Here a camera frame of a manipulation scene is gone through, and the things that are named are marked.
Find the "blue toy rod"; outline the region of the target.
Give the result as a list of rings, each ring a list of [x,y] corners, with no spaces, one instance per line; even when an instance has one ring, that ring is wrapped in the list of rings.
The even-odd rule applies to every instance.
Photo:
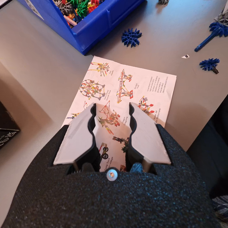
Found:
[[[211,35],[209,35],[201,44],[199,44],[194,51],[198,52],[199,50],[201,50],[206,44],[208,44],[215,36],[217,36],[219,30],[215,30],[211,33]]]

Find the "person's plaid shirt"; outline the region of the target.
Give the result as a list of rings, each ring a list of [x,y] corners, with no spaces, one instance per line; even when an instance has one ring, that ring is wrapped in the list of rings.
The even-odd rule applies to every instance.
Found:
[[[216,216],[223,223],[228,223],[228,195],[219,196],[212,199]]]

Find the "paper sheet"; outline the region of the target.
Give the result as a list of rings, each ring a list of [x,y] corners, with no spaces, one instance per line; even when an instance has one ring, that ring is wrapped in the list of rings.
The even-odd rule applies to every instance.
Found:
[[[176,76],[119,64],[94,57],[63,125],[96,103],[96,146],[101,154],[100,171],[123,171],[125,146],[131,134],[129,103],[134,102],[149,118],[165,126]]]

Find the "black box with red print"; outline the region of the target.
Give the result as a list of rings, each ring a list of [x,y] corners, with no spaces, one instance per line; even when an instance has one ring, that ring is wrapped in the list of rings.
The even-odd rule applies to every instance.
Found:
[[[19,126],[0,102],[0,148],[4,147],[19,132]]]

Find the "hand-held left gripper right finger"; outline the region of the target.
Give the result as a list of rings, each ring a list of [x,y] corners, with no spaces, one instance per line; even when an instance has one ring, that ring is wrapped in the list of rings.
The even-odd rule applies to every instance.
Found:
[[[128,158],[131,164],[171,165],[156,123],[136,103],[129,103],[130,128]]]

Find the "person's dark printed shirt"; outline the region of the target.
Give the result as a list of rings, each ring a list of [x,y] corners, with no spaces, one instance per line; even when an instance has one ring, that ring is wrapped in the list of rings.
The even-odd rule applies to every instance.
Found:
[[[228,96],[187,150],[210,198],[228,194]]]

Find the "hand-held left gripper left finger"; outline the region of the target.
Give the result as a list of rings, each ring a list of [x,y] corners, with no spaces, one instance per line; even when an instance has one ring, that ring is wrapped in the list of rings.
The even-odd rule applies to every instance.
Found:
[[[95,115],[96,104],[92,103],[70,122],[54,165],[77,162],[95,146],[95,136],[90,125]]]

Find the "pile of colourful toy pieces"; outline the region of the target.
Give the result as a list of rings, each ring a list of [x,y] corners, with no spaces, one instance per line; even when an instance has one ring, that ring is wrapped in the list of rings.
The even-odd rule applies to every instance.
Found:
[[[76,26],[104,0],[53,0],[70,28]]]

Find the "blue plastic bin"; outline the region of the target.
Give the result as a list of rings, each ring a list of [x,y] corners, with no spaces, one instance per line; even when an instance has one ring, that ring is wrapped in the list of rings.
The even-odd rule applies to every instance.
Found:
[[[85,55],[144,1],[105,0],[73,28],[70,28],[52,0],[19,0],[18,2]]]

